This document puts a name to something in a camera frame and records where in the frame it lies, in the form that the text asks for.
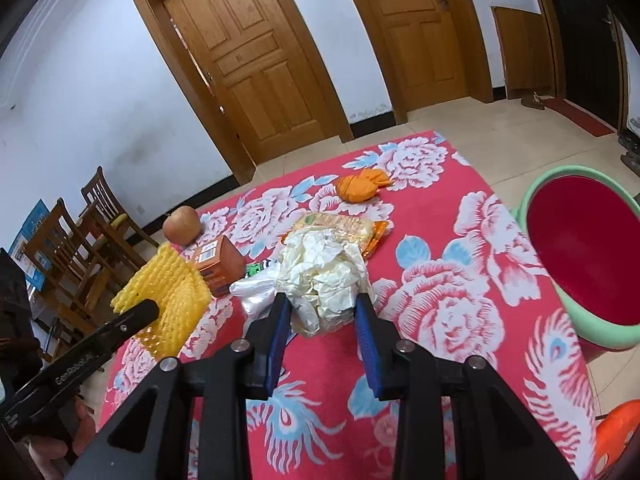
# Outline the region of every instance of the yellow foam net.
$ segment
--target yellow foam net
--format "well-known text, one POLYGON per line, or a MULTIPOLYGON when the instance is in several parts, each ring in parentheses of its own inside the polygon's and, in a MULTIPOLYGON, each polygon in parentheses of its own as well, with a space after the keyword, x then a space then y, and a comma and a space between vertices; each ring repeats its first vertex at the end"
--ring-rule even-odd
POLYGON ((211 292, 193 264, 165 243, 111 300, 121 314, 142 300, 154 300, 160 315, 136 337, 159 361, 177 356, 211 301, 211 292))

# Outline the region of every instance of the blue gripper pad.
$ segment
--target blue gripper pad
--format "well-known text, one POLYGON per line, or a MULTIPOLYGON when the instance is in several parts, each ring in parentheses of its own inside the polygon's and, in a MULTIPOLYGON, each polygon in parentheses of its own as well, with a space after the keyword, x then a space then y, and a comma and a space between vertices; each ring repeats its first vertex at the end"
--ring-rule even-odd
POLYGON ((280 303, 282 307, 280 309, 276 330, 271 340, 271 345, 269 346, 267 374, 264 378, 264 389, 270 397, 276 386, 278 386, 280 368, 282 367, 284 349, 287 345, 287 338, 289 337, 289 323, 291 320, 291 303, 287 297, 284 294, 277 294, 272 308, 279 306, 277 303, 280 303))
POLYGON ((379 397, 382 394, 382 371, 380 355, 372 332, 372 324, 377 320, 371 300, 367 294, 358 294, 355 309, 356 337, 360 346, 360 354, 364 364, 369 388, 379 397))

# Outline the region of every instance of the ceiling molding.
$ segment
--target ceiling molding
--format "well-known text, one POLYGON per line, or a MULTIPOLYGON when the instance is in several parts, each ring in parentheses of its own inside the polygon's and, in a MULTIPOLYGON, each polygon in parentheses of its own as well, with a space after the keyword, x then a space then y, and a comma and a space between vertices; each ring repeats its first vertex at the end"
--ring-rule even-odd
POLYGON ((38 0, 0 58, 0 109, 13 105, 14 89, 47 19, 61 0, 38 0))

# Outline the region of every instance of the silver screw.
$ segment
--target silver screw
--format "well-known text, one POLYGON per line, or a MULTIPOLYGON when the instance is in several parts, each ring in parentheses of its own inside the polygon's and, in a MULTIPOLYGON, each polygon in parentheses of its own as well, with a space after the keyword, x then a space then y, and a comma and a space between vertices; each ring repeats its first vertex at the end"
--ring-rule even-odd
POLYGON ((415 343, 413 341, 409 341, 408 339, 401 339, 396 343, 396 348, 399 352, 408 354, 409 352, 413 352, 415 350, 415 343))
POLYGON ((231 349, 234 352, 244 352, 249 349, 251 343, 249 343, 246 339, 236 339, 231 343, 231 349))
POLYGON ((178 365, 178 359, 175 357, 165 357, 160 361, 160 369, 163 372, 170 372, 178 365))
POLYGON ((469 358, 469 366, 474 370, 482 370, 486 366, 486 361, 479 355, 472 355, 469 358))

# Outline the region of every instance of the orange cloth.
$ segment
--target orange cloth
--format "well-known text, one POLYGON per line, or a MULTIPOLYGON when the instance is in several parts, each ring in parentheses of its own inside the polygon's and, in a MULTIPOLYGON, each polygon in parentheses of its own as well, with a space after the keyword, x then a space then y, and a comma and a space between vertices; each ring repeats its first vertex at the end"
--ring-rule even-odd
POLYGON ((365 169, 359 175, 340 177, 335 182, 338 196, 346 202, 366 202, 378 192, 379 187, 389 186, 392 182, 383 170, 365 169))

